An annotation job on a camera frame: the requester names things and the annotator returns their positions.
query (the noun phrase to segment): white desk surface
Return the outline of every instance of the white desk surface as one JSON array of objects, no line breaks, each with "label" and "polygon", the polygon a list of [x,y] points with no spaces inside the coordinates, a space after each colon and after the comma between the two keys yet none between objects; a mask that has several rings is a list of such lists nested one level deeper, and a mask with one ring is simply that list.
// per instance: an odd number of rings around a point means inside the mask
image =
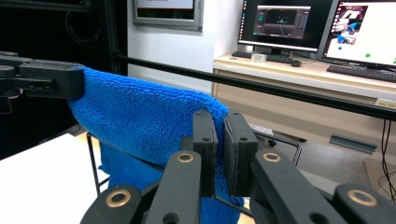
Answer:
[{"label": "white desk surface", "polygon": [[301,67],[292,67],[285,63],[254,63],[250,59],[224,55],[214,61],[213,67],[246,76],[396,101],[396,83],[329,73],[326,71],[329,67],[327,63],[298,60],[302,61]]},{"label": "white desk surface", "polygon": [[70,134],[0,161],[0,180],[0,223],[79,223],[97,197],[88,146]]}]

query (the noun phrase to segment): white wall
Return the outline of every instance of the white wall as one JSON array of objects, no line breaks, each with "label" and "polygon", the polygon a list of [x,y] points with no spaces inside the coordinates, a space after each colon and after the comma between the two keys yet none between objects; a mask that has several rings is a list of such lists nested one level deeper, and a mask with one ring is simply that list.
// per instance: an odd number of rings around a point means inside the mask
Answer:
[{"label": "white wall", "polygon": [[[128,56],[203,72],[213,71],[215,58],[236,49],[243,0],[205,0],[203,31],[135,26],[128,1]],[[129,65],[130,77],[210,93],[212,83]]]}]

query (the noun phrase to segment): computer mouse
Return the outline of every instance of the computer mouse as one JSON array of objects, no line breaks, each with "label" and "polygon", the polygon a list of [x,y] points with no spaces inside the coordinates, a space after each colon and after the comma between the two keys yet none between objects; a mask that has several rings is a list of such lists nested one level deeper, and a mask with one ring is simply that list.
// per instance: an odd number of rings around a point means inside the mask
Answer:
[{"label": "computer mouse", "polygon": [[293,67],[300,67],[301,66],[301,62],[297,61],[297,60],[292,61],[290,64]]}]

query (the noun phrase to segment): microfiber towel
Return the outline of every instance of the microfiber towel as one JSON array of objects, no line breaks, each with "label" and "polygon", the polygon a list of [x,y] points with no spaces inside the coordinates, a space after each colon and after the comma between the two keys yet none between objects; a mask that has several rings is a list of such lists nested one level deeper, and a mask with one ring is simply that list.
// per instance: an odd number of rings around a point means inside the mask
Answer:
[{"label": "microfiber towel", "polygon": [[[161,172],[134,157],[164,168],[170,155],[179,150],[181,138],[192,136],[193,113],[206,109],[219,139],[216,194],[235,205],[243,204],[242,199],[228,196],[222,172],[227,106],[202,92],[83,69],[85,93],[69,100],[69,106],[77,121],[106,143],[101,144],[101,169],[110,174],[110,187],[129,184],[143,189],[161,178]],[[202,199],[202,223],[236,223],[238,218],[239,212],[231,207]]]}]

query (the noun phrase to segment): monitor screen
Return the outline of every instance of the monitor screen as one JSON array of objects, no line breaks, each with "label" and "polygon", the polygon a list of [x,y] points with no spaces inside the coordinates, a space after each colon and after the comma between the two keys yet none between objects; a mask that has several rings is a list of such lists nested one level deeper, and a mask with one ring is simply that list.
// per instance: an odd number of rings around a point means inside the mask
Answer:
[{"label": "monitor screen", "polygon": [[332,0],[244,0],[238,44],[317,52]]},{"label": "monitor screen", "polygon": [[331,12],[324,59],[396,67],[396,2],[339,1]]}]

